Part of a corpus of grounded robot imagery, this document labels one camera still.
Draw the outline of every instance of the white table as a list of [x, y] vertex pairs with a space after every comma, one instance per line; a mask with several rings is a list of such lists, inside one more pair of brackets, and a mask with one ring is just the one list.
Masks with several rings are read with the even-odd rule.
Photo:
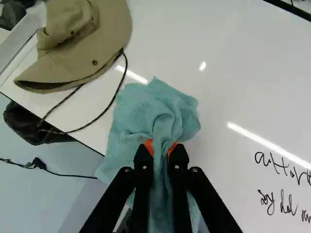
[[[285, 176], [254, 155], [269, 152], [280, 164], [311, 167], [311, 23], [261, 0], [130, 0], [133, 18], [126, 83], [156, 75], [199, 100], [202, 128], [185, 143], [191, 166], [200, 166], [245, 233], [308, 232], [302, 210], [311, 213], [309, 184]], [[70, 91], [26, 92], [13, 79], [36, 60], [29, 54], [0, 92], [42, 117]], [[95, 118], [110, 102], [122, 76], [123, 59], [85, 85], [47, 119], [69, 131]], [[105, 154], [112, 109], [98, 122], [71, 136]], [[275, 212], [267, 215], [260, 189], [274, 193]], [[292, 194], [295, 216], [280, 212]]]

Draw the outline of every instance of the floor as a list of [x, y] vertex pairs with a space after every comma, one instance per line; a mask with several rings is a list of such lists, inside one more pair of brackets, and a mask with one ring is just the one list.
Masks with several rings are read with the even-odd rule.
[[[9, 100], [0, 94], [1, 113], [8, 103]], [[26, 164], [39, 157], [50, 170], [61, 174], [90, 176], [102, 159], [98, 153], [78, 142], [31, 146], [3, 119], [0, 120], [0, 138], [1, 158]], [[64, 227], [67, 233], [76, 232], [68, 229], [77, 225], [77, 217], [68, 215], [77, 205], [77, 199], [85, 202], [89, 198], [79, 196], [85, 184], [91, 181], [98, 182], [57, 177], [39, 169], [27, 170], [0, 162], [1, 232], [57, 233]]]

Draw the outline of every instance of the black bag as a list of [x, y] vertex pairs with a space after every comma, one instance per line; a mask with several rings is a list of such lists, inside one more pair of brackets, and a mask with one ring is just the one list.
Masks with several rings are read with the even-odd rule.
[[62, 131], [56, 129], [51, 124], [44, 121], [38, 128], [40, 118], [35, 114], [29, 112], [18, 103], [11, 101], [3, 113], [5, 123], [14, 130], [21, 138], [28, 143], [37, 146], [41, 144], [50, 144], [54, 142], [72, 142], [74, 138], [68, 134], [55, 134], [49, 132], [42, 132], [39, 130]]

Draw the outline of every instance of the black cable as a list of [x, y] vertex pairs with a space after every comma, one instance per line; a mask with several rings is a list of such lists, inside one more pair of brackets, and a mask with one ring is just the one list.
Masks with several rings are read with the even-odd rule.
[[1, 158], [0, 158], [0, 161], [3, 161], [7, 164], [16, 165], [16, 166], [19, 166], [19, 167], [25, 168], [25, 169], [33, 169], [33, 167], [29, 167], [31, 165], [30, 163], [28, 163], [26, 165], [22, 165], [22, 164], [13, 163], [10, 159], [1, 159]]
[[65, 176], [65, 177], [79, 177], [79, 178], [88, 178], [88, 179], [95, 179], [95, 180], [98, 180], [97, 177], [93, 177], [93, 176], [79, 176], [79, 175], [62, 175], [62, 174], [57, 174], [57, 173], [54, 173], [52, 171], [49, 171], [49, 170], [45, 170], [46, 172], [50, 173], [50, 174], [53, 174], [55, 176]]
[[98, 179], [98, 178], [93, 177], [93, 176], [63, 175], [63, 174], [54, 173], [54, 172], [52, 172], [52, 171], [49, 171], [49, 170], [47, 169], [46, 164], [45, 164], [42, 160], [40, 160], [39, 158], [37, 158], [37, 157], [33, 160], [32, 163], [27, 163], [26, 165], [14, 163], [14, 162], [12, 162], [10, 159], [2, 159], [2, 158], [0, 158], [0, 161], [3, 161], [3, 162], [5, 162], [5, 163], [7, 163], [7, 164], [16, 165], [16, 166], [19, 166], [19, 167], [25, 168], [25, 169], [35, 169], [35, 168], [38, 167], [39, 169], [44, 170], [44, 171], [46, 171], [46, 172], [48, 172], [48, 173], [50, 173], [50, 174], [56, 175], [56, 176], [78, 177], [78, 178], [87, 178], [87, 179], [94, 179], [94, 180], [97, 180], [97, 179]]
[[[118, 85], [118, 88], [117, 88], [117, 90], [116, 90], [114, 96], [112, 97], [110, 103], [108, 104], [108, 106], [105, 108], [105, 110], [104, 110], [102, 113], [100, 113], [100, 114], [99, 114], [95, 119], [93, 119], [91, 122], [85, 124], [84, 126], [81, 126], [81, 127], [78, 128], [78, 129], [75, 129], [75, 130], [71, 130], [71, 131], [67, 131], [67, 132], [56, 132], [56, 131], [52, 131], [52, 130], [40, 129], [40, 130], [38, 130], [38, 132], [48, 132], [48, 133], [54, 133], [54, 134], [68, 134], [68, 133], [74, 133], [74, 132], [80, 131], [80, 130], [82, 130], [82, 129], [85, 129], [86, 127], [90, 126], [90, 125], [93, 124], [95, 121], [97, 121], [99, 118], [101, 118], [101, 117], [109, 110], [109, 108], [110, 108], [111, 105], [113, 104], [113, 102], [114, 102], [114, 100], [115, 100], [115, 98], [116, 98], [116, 96], [117, 96], [117, 94], [118, 94], [118, 92], [119, 92], [119, 90], [120, 90], [120, 88], [121, 88], [121, 86], [122, 86], [122, 84], [123, 84], [123, 81], [124, 81], [124, 79], [125, 79], [125, 76], [126, 76], [127, 67], [128, 67], [128, 60], [127, 60], [126, 55], [125, 55], [124, 52], [123, 52], [123, 49], [120, 50], [120, 53], [121, 53], [121, 54], [124, 56], [124, 58], [125, 58], [125, 69], [124, 69], [124, 73], [123, 73], [123, 76], [122, 76], [122, 78], [121, 78], [121, 81], [120, 81], [120, 83], [119, 83], [119, 85]], [[53, 110], [55, 110], [57, 107], [59, 107], [61, 104], [63, 104], [66, 100], [68, 100], [68, 99], [69, 99], [74, 93], [76, 93], [81, 87], [82, 87], [82, 85], [79, 86], [79, 87], [77, 87], [77, 88], [76, 88], [73, 92], [71, 92], [67, 97], [65, 97], [62, 101], [60, 101], [57, 105], [55, 105], [52, 109], [50, 109], [50, 110], [45, 114], [45, 116], [41, 119], [41, 121], [39, 122], [39, 124], [37, 125], [37, 127], [41, 126], [42, 123], [43, 123], [43, 121], [49, 116], [49, 114], [50, 114]]]

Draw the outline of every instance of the teal towel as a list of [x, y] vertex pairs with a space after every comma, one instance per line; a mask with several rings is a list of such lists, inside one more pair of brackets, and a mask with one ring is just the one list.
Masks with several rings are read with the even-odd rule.
[[[166, 154], [171, 145], [194, 137], [200, 130], [198, 101], [157, 78], [148, 85], [131, 83], [117, 96], [107, 152], [95, 175], [109, 184], [123, 166], [134, 168], [140, 144], [152, 139], [154, 186], [150, 193], [149, 233], [172, 233], [172, 197]], [[133, 195], [129, 205], [133, 205]], [[198, 232], [200, 213], [188, 194], [193, 232]]]

